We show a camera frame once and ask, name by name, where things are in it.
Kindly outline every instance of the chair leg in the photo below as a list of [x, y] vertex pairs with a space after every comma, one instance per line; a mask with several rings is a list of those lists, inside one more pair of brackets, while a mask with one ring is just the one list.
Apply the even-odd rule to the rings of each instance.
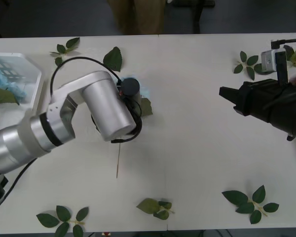
[[198, 0], [195, 6], [195, 15], [193, 19], [193, 33], [200, 34], [199, 20], [201, 18], [203, 8], [204, 8], [205, 0]]

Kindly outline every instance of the black cable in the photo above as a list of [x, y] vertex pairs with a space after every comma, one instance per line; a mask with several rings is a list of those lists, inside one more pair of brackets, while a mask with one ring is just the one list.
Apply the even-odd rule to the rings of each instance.
[[88, 237], [91, 237], [93, 234], [95, 234], [95, 232], [93, 232], [91, 235], [89, 235]]
[[270, 103], [267, 103], [267, 104], [263, 107], [263, 109], [266, 110], [266, 109], [268, 109], [269, 107], [274, 106], [275, 104], [277, 104], [277, 103], [279, 103], [279, 102], [282, 102], [283, 100], [290, 99], [290, 98], [292, 98], [292, 97], [294, 97], [294, 96], [296, 96], [296, 92], [295, 92], [295, 93], [292, 93], [292, 94], [288, 94], [288, 95], [286, 95], [286, 96], [279, 97], [278, 99], [275, 99], [275, 100], [271, 101]]
[[15, 185], [17, 184], [17, 182], [19, 181], [19, 179], [22, 177], [22, 175], [24, 174], [24, 172], [31, 166], [31, 164], [34, 163], [34, 161], [36, 160], [37, 158], [35, 158], [34, 160], [32, 160], [30, 163], [28, 163], [22, 170], [21, 172], [19, 173], [19, 175], [16, 177], [16, 179], [14, 180], [11, 188], [9, 189], [9, 191], [5, 194], [4, 196], [4, 200], [6, 200], [6, 198], [9, 196], [9, 194], [12, 192], [12, 190], [14, 189]]
[[66, 63], [72, 61], [72, 60], [77, 60], [77, 59], [84, 59], [84, 60], [89, 60], [89, 61], [92, 61], [92, 62], [95, 62], [97, 64], [100, 64], [102, 67], [105, 67], [110, 73], [112, 73], [118, 80], [117, 82], [117, 85], [120, 85], [121, 84], [121, 79], [118, 77], [118, 75], [116, 75], [115, 72], [113, 72], [113, 70], [111, 70], [108, 66], [106, 66], [105, 64], [99, 62], [98, 60], [95, 60], [93, 58], [89, 58], [89, 57], [74, 57], [74, 58], [70, 58], [70, 59], [67, 59], [65, 60], [64, 62], [62, 62], [61, 64], [59, 64], [59, 66], [56, 68], [56, 70], [54, 71], [52, 77], [51, 77], [51, 80], [50, 80], [50, 96], [53, 95], [53, 84], [54, 84], [54, 80], [55, 80], [55, 76], [58, 72], [58, 70]]
[[219, 235], [220, 237], [223, 237], [223, 235], [221, 234], [221, 232], [219, 230], [215, 230]]
[[202, 230], [202, 231], [200, 231], [197, 237], [203, 237], [205, 231], [206, 231], [206, 230]]
[[229, 230], [226, 229], [226, 231], [230, 235], [230, 237], [233, 237], [232, 234], [229, 232]]
[[281, 39], [281, 40], [272, 41], [271, 48], [272, 49], [280, 48], [280, 45], [285, 43], [296, 43], [296, 39]]

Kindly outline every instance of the gray cylinder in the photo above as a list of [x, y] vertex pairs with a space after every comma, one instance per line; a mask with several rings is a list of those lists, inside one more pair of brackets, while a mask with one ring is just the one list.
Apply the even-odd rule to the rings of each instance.
[[112, 78], [86, 87], [82, 97], [105, 141], [114, 140], [136, 127], [126, 105], [119, 98]]

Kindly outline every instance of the blue flowers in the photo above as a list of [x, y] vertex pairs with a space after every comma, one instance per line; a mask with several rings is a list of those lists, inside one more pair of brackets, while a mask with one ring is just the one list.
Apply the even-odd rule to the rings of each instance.
[[0, 70], [0, 89], [11, 91], [18, 101], [21, 101], [26, 93], [22, 91], [15, 82], [9, 82]]

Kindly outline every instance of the leaf stem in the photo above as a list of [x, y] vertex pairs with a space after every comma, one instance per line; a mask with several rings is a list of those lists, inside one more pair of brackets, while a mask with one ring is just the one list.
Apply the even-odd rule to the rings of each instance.
[[263, 208], [262, 208], [259, 204], [257, 204], [255, 201], [249, 199], [249, 202], [252, 202], [253, 205], [255, 205], [255, 206], [259, 209], [259, 211], [262, 212], [262, 214], [263, 214], [264, 216], [266, 216], [266, 217], [268, 216], [268, 215], [263, 211]]
[[167, 210], [170, 211], [172, 214], [175, 214], [175, 212], [172, 209], [167, 209], [164, 206], [160, 206], [160, 210]]
[[68, 221], [70, 223], [75, 223], [76, 225], [79, 224], [79, 225], [84, 225], [85, 223], [84, 222], [80, 222], [80, 221]]

